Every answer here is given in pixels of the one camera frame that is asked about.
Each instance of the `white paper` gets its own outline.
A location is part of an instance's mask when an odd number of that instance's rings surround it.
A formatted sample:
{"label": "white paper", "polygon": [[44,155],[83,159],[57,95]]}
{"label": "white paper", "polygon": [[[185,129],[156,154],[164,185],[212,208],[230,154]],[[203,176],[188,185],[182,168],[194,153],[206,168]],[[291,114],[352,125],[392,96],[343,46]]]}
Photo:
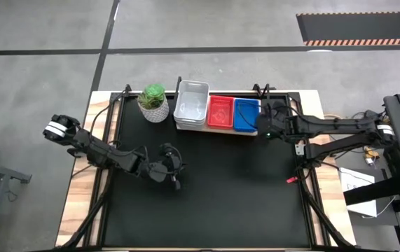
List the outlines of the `white paper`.
{"label": "white paper", "polygon": [[[340,181],[341,181],[341,188],[343,189],[343,192],[347,190],[351,190],[354,188],[359,188],[362,186],[367,186],[370,185],[371,183],[375,182],[375,179],[373,176],[366,175],[357,171],[352,171],[349,169],[345,168],[340,168],[342,171],[340,173]],[[353,204],[350,206],[347,206],[347,210],[353,211],[359,214],[363,214],[366,216],[376,216],[377,215],[377,207],[375,205],[375,200],[371,200],[370,202],[363,202],[363,203],[358,203],[358,204]]]}

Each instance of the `desk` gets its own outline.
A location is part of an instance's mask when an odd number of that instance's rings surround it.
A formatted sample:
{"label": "desk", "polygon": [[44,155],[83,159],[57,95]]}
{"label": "desk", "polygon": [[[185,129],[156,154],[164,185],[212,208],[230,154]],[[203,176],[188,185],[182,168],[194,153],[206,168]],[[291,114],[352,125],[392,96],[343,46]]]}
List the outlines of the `desk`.
{"label": "desk", "polygon": [[[301,103],[303,113],[306,115],[313,115],[319,118],[323,118],[323,111],[321,108],[321,102],[319,100],[319,95],[316,90],[282,90],[282,91],[270,91],[270,92],[299,92],[301,96]],[[111,92],[108,91],[98,91],[93,92],[88,112],[86,114],[84,128],[89,130],[91,123],[95,115],[97,115],[102,109],[104,109],[109,104]],[[114,134],[116,133],[116,122],[118,119],[118,103],[112,108],[112,123],[111,129],[109,130],[108,141],[112,141]],[[102,138],[104,135],[104,127],[106,125],[106,115],[107,111],[103,112],[97,119],[94,126],[93,135]],[[311,139],[311,143],[325,144],[330,141],[329,136],[318,136]],[[334,163],[332,158],[327,158],[326,162]],[[74,164],[74,172],[86,167],[86,159],[77,159]],[[101,187],[104,185],[106,176],[103,171]],[[67,193],[66,203],[64,206],[64,211],[62,214],[62,219],[60,222],[60,228],[57,235],[57,240],[55,245],[63,245],[69,240],[72,234],[79,227],[83,219],[86,217],[90,200],[92,197],[92,189],[94,187],[96,169],[91,167],[80,173],[75,178],[71,180],[69,184],[69,189]],[[341,190],[340,180],[338,178],[338,172],[333,167],[327,167],[325,165],[317,169],[317,180],[319,184],[319,191],[322,198],[324,211],[329,217],[331,222],[335,225],[337,230],[344,236],[346,240],[350,243],[355,244],[355,238],[352,231],[352,226],[349,218],[349,214],[346,209],[345,198],[343,196],[343,191]],[[98,237],[99,230],[99,219],[102,212],[100,211],[95,219],[92,226],[90,243],[95,244]],[[318,218],[314,213],[312,213],[315,234],[317,236],[317,243],[323,244],[323,237],[321,236],[320,223]]]}

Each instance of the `black floor mat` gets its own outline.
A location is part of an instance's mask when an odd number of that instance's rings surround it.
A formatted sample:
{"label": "black floor mat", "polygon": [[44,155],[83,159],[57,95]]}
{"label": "black floor mat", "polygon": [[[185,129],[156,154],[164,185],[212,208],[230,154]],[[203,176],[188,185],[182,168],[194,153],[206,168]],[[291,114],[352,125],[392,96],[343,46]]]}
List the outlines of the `black floor mat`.
{"label": "black floor mat", "polygon": [[[169,100],[171,110],[174,101]],[[123,150],[170,142],[187,163],[184,189],[116,171],[105,246],[135,248],[306,248],[309,239],[292,146],[253,136],[177,131],[170,116],[148,122],[127,102]]]}
{"label": "black floor mat", "polygon": [[400,13],[301,13],[307,46],[400,45]]}

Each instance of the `white pot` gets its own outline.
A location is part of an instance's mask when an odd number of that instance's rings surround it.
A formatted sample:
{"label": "white pot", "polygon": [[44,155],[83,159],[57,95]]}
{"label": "white pot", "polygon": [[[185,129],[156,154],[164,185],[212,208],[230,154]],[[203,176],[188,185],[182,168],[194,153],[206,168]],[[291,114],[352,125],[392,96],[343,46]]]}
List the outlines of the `white pot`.
{"label": "white pot", "polygon": [[169,115],[169,104],[167,103],[167,98],[164,97],[164,102],[159,108],[155,109],[146,109],[141,106],[139,102],[137,102],[139,108],[142,111],[145,119],[149,120],[152,123],[160,123],[164,121]]}

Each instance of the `blue bin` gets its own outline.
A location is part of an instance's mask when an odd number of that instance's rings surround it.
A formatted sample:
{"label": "blue bin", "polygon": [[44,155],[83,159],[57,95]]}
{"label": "blue bin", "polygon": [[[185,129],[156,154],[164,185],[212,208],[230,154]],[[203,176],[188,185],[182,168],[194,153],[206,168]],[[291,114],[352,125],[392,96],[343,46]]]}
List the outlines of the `blue bin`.
{"label": "blue bin", "polygon": [[234,130],[237,132],[255,132],[256,119],[260,106],[257,99],[235,98],[234,100]]}

